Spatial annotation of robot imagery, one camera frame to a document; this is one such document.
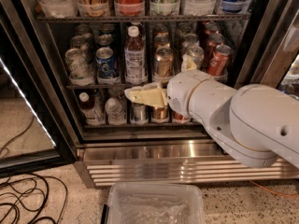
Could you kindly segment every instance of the refrigerator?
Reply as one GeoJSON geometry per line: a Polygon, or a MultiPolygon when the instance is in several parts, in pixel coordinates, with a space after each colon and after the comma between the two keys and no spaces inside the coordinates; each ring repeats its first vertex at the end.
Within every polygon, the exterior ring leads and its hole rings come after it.
{"type": "MultiPolygon", "coordinates": [[[[272,166],[249,168],[228,155],[194,121],[131,122],[131,102],[126,100],[126,122],[122,125],[87,124],[79,106],[78,95],[99,91],[106,102],[108,90],[130,89],[135,85],[121,77],[121,84],[96,82],[73,85],[65,66],[65,53],[76,27],[88,24],[94,33],[104,23],[119,28],[120,66],[124,66],[123,46],[129,22],[142,22],[147,38],[148,80],[153,57],[151,33],[154,25],[165,22],[174,35],[180,22],[191,22],[194,30],[200,22],[214,21],[233,49],[227,85],[236,89],[262,83],[298,96],[295,67],[299,50],[298,0],[249,0],[241,13],[205,15],[150,14],[150,0],[144,0],[144,13],[139,16],[115,15],[116,4],[108,0],[106,16],[56,18],[40,11],[40,0],[0,0],[1,66],[17,96],[29,105],[51,147],[7,156],[0,160],[0,176],[8,176],[73,163],[88,188],[111,186],[116,182],[199,183],[251,179],[298,178],[299,170],[279,158],[272,166]]],[[[174,73],[180,72],[179,58],[174,73]]]]}

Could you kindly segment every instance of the metal base panel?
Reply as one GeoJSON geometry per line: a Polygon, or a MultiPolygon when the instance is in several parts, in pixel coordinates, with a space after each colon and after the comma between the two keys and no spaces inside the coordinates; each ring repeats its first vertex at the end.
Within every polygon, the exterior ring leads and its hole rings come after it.
{"type": "Polygon", "coordinates": [[[186,184],[299,177],[299,169],[283,159],[271,167],[249,168],[208,140],[92,147],[82,149],[79,156],[75,167],[87,188],[133,181],[186,184]]]}

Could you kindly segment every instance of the cable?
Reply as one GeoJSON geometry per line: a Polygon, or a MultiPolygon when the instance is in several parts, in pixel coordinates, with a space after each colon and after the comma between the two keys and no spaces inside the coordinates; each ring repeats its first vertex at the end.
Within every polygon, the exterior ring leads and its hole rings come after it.
{"type": "Polygon", "coordinates": [[[9,146],[10,143],[12,143],[13,141],[15,141],[17,138],[19,138],[23,134],[25,134],[30,129],[30,127],[32,126],[34,120],[35,120],[35,116],[33,115],[31,117],[30,123],[26,127],[26,129],[24,129],[21,133],[19,133],[18,135],[14,136],[13,138],[9,139],[2,147],[0,147],[0,159],[1,159],[1,155],[2,155],[3,150],[5,150],[5,149],[7,150],[7,153],[4,155],[4,157],[5,157],[9,153],[9,149],[7,148],[7,146],[9,146]]]}
{"type": "Polygon", "coordinates": [[[264,186],[262,186],[262,185],[260,185],[260,184],[258,184],[256,182],[254,182],[254,181],[250,181],[250,183],[253,184],[253,185],[255,185],[255,186],[257,186],[257,187],[259,187],[260,189],[268,191],[268,192],[270,192],[272,194],[275,194],[277,196],[281,196],[281,197],[285,197],[285,198],[299,198],[299,194],[287,194],[287,193],[282,193],[282,192],[274,191],[274,190],[268,189],[268,188],[266,188],[266,187],[264,187],[264,186]]]}
{"type": "Polygon", "coordinates": [[[25,217],[28,217],[28,215],[26,216],[26,214],[28,214],[27,212],[30,213],[35,213],[35,215],[29,220],[27,221],[28,224],[36,224],[36,223],[43,223],[44,220],[50,221],[51,223],[59,223],[64,210],[66,208],[66,203],[67,203],[67,198],[68,198],[68,189],[66,184],[60,180],[59,178],[53,177],[53,176],[41,176],[41,175],[37,175],[37,174],[29,174],[32,176],[23,178],[23,179],[19,179],[19,180],[15,180],[15,181],[10,181],[10,178],[8,180],[6,180],[3,183],[0,183],[0,190],[4,189],[4,188],[10,188],[13,190],[13,192],[5,192],[5,193],[0,193],[0,197],[1,196],[7,196],[10,198],[13,198],[13,200],[15,200],[14,202],[11,203],[0,203],[0,206],[10,206],[10,209],[5,213],[5,215],[2,217],[2,219],[0,219],[0,223],[3,223],[3,221],[7,218],[7,216],[14,211],[14,218],[12,219],[11,224],[15,224],[18,222],[18,220],[21,219],[21,213],[24,214],[25,217]],[[60,182],[63,186],[64,186],[64,191],[65,191],[65,196],[64,196],[64,203],[61,209],[61,212],[57,218],[57,221],[55,221],[55,219],[53,217],[38,217],[40,215],[40,213],[44,210],[44,208],[47,206],[49,208],[50,204],[48,203],[48,198],[49,198],[49,193],[50,193],[50,186],[49,183],[47,181],[47,179],[55,179],[58,182],[60,182]],[[24,184],[26,184],[26,186],[30,186],[28,189],[26,190],[19,190],[17,189],[15,186],[19,185],[19,187],[21,187],[23,189],[24,184]],[[31,197],[31,195],[37,195],[37,194],[41,194],[42,195],[42,203],[37,207],[37,208],[28,208],[28,206],[25,205],[25,203],[23,201],[25,201],[25,199],[28,199],[31,197]],[[21,205],[22,208],[27,211],[20,211],[20,208],[18,207],[18,205],[21,205]]]}

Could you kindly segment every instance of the white robotic arm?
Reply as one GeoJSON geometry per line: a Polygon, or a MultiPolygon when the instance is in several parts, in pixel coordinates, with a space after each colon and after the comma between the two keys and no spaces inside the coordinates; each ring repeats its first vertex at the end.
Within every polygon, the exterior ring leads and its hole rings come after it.
{"type": "Polygon", "coordinates": [[[266,167],[280,156],[299,168],[299,102],[290,96],[264,85],[237,91],[192,70],[170,79],[167,100],[241,163],[266,167]]]}

